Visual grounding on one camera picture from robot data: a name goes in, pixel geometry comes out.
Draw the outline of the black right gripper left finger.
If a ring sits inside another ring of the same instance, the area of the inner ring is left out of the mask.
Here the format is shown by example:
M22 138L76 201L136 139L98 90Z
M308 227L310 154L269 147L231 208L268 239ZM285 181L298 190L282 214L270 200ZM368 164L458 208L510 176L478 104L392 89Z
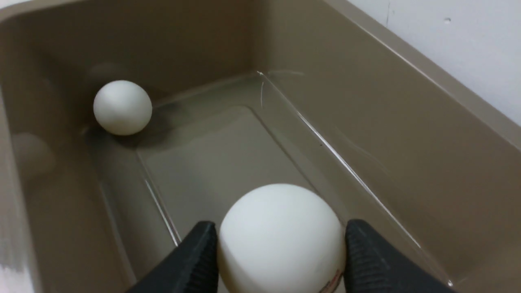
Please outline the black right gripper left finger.
M212 221L199 221L164 260L128 293L216 293L218 236Z

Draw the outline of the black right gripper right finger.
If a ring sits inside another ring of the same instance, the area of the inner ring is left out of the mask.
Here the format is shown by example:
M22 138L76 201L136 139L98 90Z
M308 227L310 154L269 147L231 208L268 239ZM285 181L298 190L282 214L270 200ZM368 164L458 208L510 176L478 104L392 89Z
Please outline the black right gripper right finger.
M347 293L453 293L394 248L362 219L348 221L344 287Z

